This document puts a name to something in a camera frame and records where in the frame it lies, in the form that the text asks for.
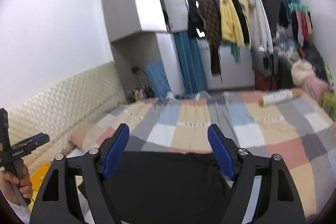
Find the person left hand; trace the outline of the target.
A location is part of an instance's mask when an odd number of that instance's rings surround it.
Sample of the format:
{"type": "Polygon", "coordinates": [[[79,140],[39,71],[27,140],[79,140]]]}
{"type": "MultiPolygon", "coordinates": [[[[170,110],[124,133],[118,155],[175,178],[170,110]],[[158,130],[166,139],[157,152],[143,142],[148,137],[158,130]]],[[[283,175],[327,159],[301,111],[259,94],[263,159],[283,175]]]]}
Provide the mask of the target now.
{"type": "Polygon", "coordinates": [[[5,198],[18,206],[21,206],[21,203],[13,191],[11,184],[19,186],[19,191],[22,194],[23,198],[31,199],[33,196],[32,183],[30,182],[30,174],[27,166],[24,164],[22,168],[23,177],[18,179],[17,176],[13,175],[11,172],[6,170],[1,170],[1,190],[5,198]]]}

